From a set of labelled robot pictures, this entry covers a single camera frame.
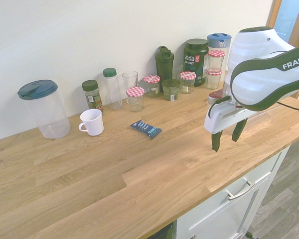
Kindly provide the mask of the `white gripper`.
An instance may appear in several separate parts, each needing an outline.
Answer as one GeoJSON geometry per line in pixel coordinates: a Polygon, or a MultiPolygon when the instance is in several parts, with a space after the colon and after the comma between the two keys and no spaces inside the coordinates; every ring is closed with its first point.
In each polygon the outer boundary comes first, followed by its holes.
{"type": "Polygon", "coordinates": [[[215,101],[209,108],[206,115],[204,127],[207,131],[212,133],[212,149],[217,152],[220,147],[220,138],[222,130],[235,125],[232,133],[232,140],[236,142],[246,123],[247,118],[251,115],[251,111],[242,107],[238,108],[236,104],[232,103],[230,96],[225,96],[215,101]]]}

